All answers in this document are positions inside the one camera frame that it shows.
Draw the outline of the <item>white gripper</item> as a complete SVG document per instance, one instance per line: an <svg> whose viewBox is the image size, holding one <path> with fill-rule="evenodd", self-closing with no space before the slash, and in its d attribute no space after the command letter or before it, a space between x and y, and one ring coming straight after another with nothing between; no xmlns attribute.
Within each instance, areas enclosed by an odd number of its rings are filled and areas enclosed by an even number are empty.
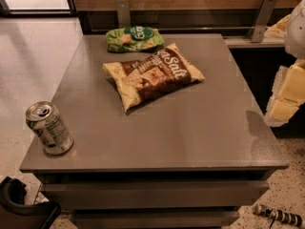
<svg viewBox="0 0 305 229"><path fill-rule="evenodd" d="M268 38L283 38L284 35L286 53L305 58L305 0L264 33ZM280 66L275 74L264 121L270 127L280 127L288 123L304 103L305 60L297 59L290 67Z"/></svg>

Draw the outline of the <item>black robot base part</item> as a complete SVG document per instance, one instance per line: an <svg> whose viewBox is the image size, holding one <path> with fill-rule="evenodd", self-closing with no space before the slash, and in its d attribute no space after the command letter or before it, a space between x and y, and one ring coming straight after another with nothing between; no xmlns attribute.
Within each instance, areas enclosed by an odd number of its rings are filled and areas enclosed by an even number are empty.
<svg viewBox="0 0 305 229"><path fill-rule="evenodd" d="M25 204L26 185L5 177L0 183L0 229L49 229L61 213L54 201Z"/></svg>

